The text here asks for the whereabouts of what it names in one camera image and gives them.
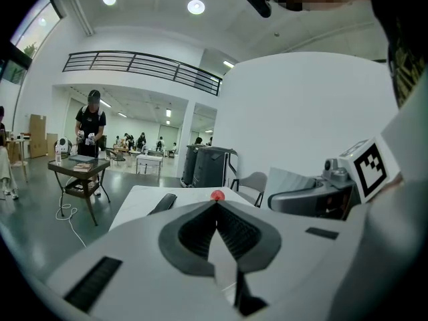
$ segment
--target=water bottle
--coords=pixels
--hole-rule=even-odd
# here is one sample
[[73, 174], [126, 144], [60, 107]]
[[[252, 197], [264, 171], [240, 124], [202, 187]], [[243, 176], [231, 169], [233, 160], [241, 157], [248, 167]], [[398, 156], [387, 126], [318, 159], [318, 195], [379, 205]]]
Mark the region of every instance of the water bottle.
[[55, 146], [55, 161], [57, 165], [61, 165], [61, 147], [58, 141]]

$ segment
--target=wooden side table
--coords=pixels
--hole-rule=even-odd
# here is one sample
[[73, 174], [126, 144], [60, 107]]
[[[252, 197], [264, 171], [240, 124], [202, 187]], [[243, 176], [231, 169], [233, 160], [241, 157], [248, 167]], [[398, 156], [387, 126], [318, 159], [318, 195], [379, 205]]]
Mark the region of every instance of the wooden side table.
[[24, 161], [24, 142], [31, 141], [31, 139], [15, 139], [15, 140], [6, 140], [6, 143], [8, 144], [7, 151], [10, 154], [10, 158], [13, 158], [15, 155], [15, 144], [18, 144], [19, 146], [19, 160], [22, 163], [22, 171], [24, 173], [25, 181], [28, 182], [27, 178], [27, 170], [25, 169], [25, 161]]
[[[69, 194], [72, 196], [79, 197], [81, 199], [85, 199], [86, 204], [88, 206], [89, 212], [91, 214], [92, 220], [94, 221], [95, 226], [97, 226], [97, 222], [95, 220], [94, 211], [92, 209], [92, 204], [90, 200], [90, 196], [95, 193], [95, 190], [99, 187], [102, 188], [102, 190], [105, 192], [107, 196], [107, 200], [110, 203], [110, 198], [108, 197], [108, 194], [104, 187], [102, 186], [102, 181], [104, 180], [104, 173], [106, 172], [106, 169], [110, 166], [110, 161], [104, 160], [104, 159], [94, 159], [91, 164], [93, 165], [92, 169], [88, 171], [87, 173], [81, 173], [78, 171], [73, 171], [73, 168], [78, 164], [79, 162], [72, 161], [68, 158], [65, 158], [62, 160], [61, 165], [57, 165], [56, 161], [48, 162], [47, 168], [49, 170], [52, 170], [55, 173], [56, 179], [58, 181], [58, 184], [60, 185], [62, 195], [61, 195], [61, 201], [60, 201], [60, 207], [61, 207], [61, 215], [64, 216], [62, 213], [62, 198], [64, 197], [64, 194]], [[96, 183], [92, 188], [89, 188], [89, 183], [92, 182], [90, 179], [94, 176], [98, 176], [98, 173], [102, 171], [101, 179], [98, 179], [98, 183]], [[60, 179], [58, 178], [58, 173], [75, 177], [77, 178], [75, 181], [71, 182], [70, 184], [66, 185], [65, 187], [62, 186]], [[76, 188], [77, 185], [81, 185], [83, 187], [82, 190], [79, 190]]]

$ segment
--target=gray chair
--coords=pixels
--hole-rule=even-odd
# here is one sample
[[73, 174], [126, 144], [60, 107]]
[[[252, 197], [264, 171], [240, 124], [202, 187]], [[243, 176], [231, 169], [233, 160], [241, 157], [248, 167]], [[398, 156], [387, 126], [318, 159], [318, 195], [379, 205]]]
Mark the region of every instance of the gray chair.
[[106, 155], [110, 159], [110, 165], [112, 165], [112, 161], [116, 161], [118, 166], [119, 166], [119, 162], [125, 161], [125, 158], [123, 158], [123, 154], [121, 152], [115, 153], [109, 148], [106, 148]]
[[[263, 199], [263, 194], [265, 192], [266, 188], [266, 182], [268, 177], [260, 172], [252, 173], [250, 176], [244, 178], [244, 179], [234, 179], [232, 182], [232, 186], [230, 189], [233, 190], [233, 186], [236, 184], [236, 193], [243, 197], [245, 200], [250, 202], [255, 207], [259, 207], [261, 205], [261, 200]], [[239, 191], [239, 187], [248, 187], [255, 191], [259, 192], [259, 196], [257, 199], [254, 199], [253, 197], [249, 196], [248, 194], [242, 193]]]

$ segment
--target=balcony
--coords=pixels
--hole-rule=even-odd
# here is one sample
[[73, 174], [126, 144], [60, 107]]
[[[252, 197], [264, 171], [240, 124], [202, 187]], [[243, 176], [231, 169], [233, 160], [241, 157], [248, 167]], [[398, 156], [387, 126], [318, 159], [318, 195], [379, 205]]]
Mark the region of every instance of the balcony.
[[86, 51], [71, 53], [63, 72], [107, 70], [130, 72], [185, 84], [219, 95], [222, 79], [205, 70], [169, 58], [131, 51]]

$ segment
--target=white column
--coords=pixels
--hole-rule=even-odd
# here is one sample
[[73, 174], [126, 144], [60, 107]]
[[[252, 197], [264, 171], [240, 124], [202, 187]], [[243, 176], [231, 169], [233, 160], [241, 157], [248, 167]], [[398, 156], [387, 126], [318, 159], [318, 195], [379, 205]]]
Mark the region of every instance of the white column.
[[189, 143], [193, 113], [195, 111], [195, 101], [188, 101], [186, 107], [185, 119], [183, 121], [183, 127], [181, 128], [181, 139], [179, 145], [179, 156], [176, 158], [177, 161], [177, 177], [181, 178], [183, 176], [183, 171], [185, 168], [187, 145]]
[[181, 128], [183, 125], [179, 127], [179, 131], [177, 132], [177, 140], [175, 141], [177, 143], [177, 151], [175, 151], [176, 154], [180, 152], [180, 139], [181, 139]]

